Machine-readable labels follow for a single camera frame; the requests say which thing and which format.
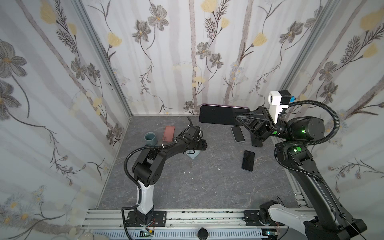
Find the pink phone case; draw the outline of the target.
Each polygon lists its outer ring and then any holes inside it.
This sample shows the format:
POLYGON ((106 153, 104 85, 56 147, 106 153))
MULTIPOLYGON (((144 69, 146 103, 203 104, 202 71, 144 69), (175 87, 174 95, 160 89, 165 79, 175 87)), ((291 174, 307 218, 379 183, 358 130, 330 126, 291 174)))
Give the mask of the pink phone case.
POLYGON ((162 141, 166 143, 172 142, 174 139, 175 129, 176 129, 175 126, 166 126, 163 137, 162 137, 162 141))

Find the black phone blue edge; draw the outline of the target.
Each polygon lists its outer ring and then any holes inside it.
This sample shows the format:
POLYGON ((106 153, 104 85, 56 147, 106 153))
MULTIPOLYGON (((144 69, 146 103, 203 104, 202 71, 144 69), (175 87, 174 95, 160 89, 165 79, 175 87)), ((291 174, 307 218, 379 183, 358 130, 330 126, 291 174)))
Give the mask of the black phone blue edge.
POLYGON ((244 151, 242 169, 252 172, 254 169, 255 153, 251 151, 244 151))

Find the black phone case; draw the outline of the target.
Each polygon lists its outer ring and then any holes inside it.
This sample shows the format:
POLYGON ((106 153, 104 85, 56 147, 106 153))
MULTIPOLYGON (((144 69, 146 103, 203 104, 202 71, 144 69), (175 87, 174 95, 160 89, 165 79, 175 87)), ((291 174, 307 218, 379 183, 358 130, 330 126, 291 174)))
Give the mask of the black phone case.
POLYGON ((251 144, 253 147, 262 148, 263 142, 259 140, 257 135, 251 134, 251 144))

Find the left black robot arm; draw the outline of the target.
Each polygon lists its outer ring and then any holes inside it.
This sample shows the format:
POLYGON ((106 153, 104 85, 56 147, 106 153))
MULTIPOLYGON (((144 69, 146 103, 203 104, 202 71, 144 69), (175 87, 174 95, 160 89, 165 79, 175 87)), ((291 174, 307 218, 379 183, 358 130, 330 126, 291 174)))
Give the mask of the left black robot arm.
POLYGON ((126 176, 137 187, 137 202, 133 207, 122 207, 122 213, 130 210, 130 214, 123 220, 125 225, 139 224, 149 226, 155 221, 154 214, 154 186, 160 179, 166 161, 177 155, 193 155, 205 151, 208 147, 203 139, 203 131, 188 118, 188 126, 175 135, 175 127, 168 126, 161 144, 155 140, 154 133, 148 133, 148 142, 144 147, 133 150, 124 161, 126 176))

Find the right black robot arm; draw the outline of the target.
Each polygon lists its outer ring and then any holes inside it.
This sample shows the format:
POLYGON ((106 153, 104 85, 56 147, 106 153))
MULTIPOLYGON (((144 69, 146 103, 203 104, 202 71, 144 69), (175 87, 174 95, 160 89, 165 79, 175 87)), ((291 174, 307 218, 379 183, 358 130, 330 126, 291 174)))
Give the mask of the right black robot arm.
POLYGON ((288 122, 278 118, 275 123, 265 107, 258 107, 235 118, 259 142, 271 136, 283 139, 275 145, 274 158, 293 175, 315 210, 315 214, 304 217, 277 201, 269 201, 260 205, 259 221, 266 226, 272 223, 286 225, 309 240, 350 240, 361 236, 367 230, 367 225, 363 220, 354 218, 340 203, 320 174, 308 149, 309 146, 331 140, 340 129, 340 118, 331 107, 313 100, 296 101, 288 106, 300 105, 313 105, 328 112, 334 122, 330 133, 325 134, 322 119, 312 116, 298 117, 288 122))

